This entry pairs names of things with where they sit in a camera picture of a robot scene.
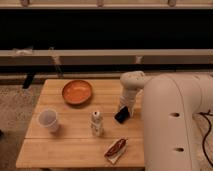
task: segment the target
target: red object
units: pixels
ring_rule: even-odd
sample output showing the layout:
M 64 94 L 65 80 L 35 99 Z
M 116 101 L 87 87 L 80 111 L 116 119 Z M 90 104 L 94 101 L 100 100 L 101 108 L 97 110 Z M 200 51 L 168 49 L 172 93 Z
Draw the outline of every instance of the red object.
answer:
M 79 105 L 90 99 L 92 86 L 83 80 L 70 81 L 64 86 L 62 96 L 67 103 Z

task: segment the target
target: paper cup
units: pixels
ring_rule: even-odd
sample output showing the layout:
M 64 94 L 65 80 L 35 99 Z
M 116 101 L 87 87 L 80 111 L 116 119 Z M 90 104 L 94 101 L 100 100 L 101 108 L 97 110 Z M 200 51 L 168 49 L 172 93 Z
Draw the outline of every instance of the paper cup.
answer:
M 46 109 L 38 115 L 38 123 L 49 132 L 54 133 L 58 130 L 58 114 L 53 109 Z

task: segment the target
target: small bottle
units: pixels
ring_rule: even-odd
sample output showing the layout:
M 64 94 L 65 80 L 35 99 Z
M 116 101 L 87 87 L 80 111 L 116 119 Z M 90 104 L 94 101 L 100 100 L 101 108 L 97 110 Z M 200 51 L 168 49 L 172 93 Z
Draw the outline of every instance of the small bottle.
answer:
M 91 116 L 91 129 L 93 136 L 100 137 L 104 133 L 103 117 L 99 111 L 95 111 Z

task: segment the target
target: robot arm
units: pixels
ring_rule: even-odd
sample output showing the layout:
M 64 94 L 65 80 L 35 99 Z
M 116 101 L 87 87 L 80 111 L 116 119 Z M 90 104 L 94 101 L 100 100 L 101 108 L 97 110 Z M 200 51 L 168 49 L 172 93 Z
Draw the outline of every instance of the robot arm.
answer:
M 141 116 L 146 170 L 199 171 L 192 114 L 211 109 L 213 78 L 186 74 L 147 77 L 137 71 L 123 74 L 121 84 L 120 107 L 130 107 L 132 115 L 129 100 L 144 90 Z

